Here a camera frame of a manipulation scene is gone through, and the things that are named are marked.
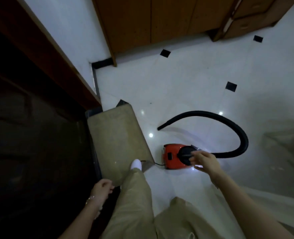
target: vacuum cleaner button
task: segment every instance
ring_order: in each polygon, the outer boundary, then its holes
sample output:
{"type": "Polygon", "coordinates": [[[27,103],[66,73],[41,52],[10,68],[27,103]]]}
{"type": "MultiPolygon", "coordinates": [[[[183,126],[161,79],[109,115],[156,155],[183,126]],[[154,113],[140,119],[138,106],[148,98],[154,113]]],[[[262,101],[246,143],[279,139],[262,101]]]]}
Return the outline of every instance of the vacuum cleaner button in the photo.
{"type": "Polygon", "coordinates": [[[167,153],[167,157],[168,157],[168,160],[172,160],[173,159],[173,155],[171,153],[167,153]]]}

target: person's left hand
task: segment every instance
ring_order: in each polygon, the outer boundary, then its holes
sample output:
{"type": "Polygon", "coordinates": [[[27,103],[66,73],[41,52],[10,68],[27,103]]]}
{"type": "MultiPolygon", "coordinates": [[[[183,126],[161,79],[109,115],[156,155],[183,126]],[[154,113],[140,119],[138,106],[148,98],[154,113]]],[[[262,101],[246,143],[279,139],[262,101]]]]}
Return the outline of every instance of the person's left hand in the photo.
{"type": "Polygon", "coordinates": [[[107,200],[108,195],[113,192],[114,188],[115,186],[112,185],[111,180],[101,179],[94,185],[90,195],[94,196],[93,201],[95,201],[97,205],[102,206],[105,200],[107,200]]]}

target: person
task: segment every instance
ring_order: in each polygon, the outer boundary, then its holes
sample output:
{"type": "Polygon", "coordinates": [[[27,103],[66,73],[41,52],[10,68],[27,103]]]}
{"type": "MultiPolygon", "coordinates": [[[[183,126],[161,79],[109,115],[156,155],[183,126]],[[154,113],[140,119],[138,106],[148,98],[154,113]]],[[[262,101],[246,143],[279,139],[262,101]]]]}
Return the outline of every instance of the person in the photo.
{"type": "MultiPolygon", "coordinates": [[[[294,239],[282,225],[261,209],[220,167],[213,154],[192,152],[189,160],[195,169],[207,173],[221,190],[246,239],[294,239]]],[[[110,180],[102,179],[91,191],[92,199],[59,237],[86,239],[92,222],[108,195],[113,191],[110,180]]],[[[168,209],[155,218],[151,191],[135,160],[122,185],[113,215],[102,239],[117,238],[222,238],[189,202],[175,197],[168,209]]]]}

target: black cable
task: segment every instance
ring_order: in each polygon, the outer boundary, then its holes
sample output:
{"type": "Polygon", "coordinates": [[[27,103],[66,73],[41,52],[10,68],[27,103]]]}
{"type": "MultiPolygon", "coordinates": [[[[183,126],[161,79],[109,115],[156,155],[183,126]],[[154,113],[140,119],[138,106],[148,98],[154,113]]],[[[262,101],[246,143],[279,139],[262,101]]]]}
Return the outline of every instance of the black cable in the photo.
{"type": "Polygon", "coordinates": [[[186,118],[186,117],[207,117],[207,118],[211,118],[214,119],[216,121],[219,121],[227,126],[229,126],[235,133],[237,133],[237,135],[240,138],[240,146],[239,148],[237,148],[234,151],[230,151],[230,152],[225,152],[225,153],[212,153],[213,155],[216,156],[216,158],[233,158],[233,157],[237,157],[241,154],[243,154],[249,145],[249,140],[248,137],[246,135],[246,133],[241,129],[240,126],[238,126],[237,124],[235,124],[233,121],[218,115],[216,113],[212,113],[212,112],[205,112],[205,111],[192,111],[192,112],[184,112],[181,113],[173,118],[171,118],[170,120],[168,120],[167,122],[165,122],[163,125],[159,126],[157,128],[157,130],[161,130],[164,127],[173,124],[174,122],[186,118]]]}
{"type": "Polygon", "coordinates": [[[159,166],[165,166],[164,164],[158,164],[156,162],[154,162],[155,164],[159,165],[159,166]]]}

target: forearm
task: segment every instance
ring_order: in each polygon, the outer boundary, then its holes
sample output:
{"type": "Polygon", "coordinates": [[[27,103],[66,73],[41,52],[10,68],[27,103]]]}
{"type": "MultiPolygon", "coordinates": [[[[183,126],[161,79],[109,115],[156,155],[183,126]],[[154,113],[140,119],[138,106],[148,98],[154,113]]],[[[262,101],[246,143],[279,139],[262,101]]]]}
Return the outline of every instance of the forearm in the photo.
{"type": "Polygon", "coordinates": [[[89,201],[59,239],[87,239],[100,206],[89,201]]]}
{"type": "Polygon", "coordinates": [[[247,239],[294,239],[272,216],[261,209],[228,175],[214,183],[221,190],[247,239]]]}

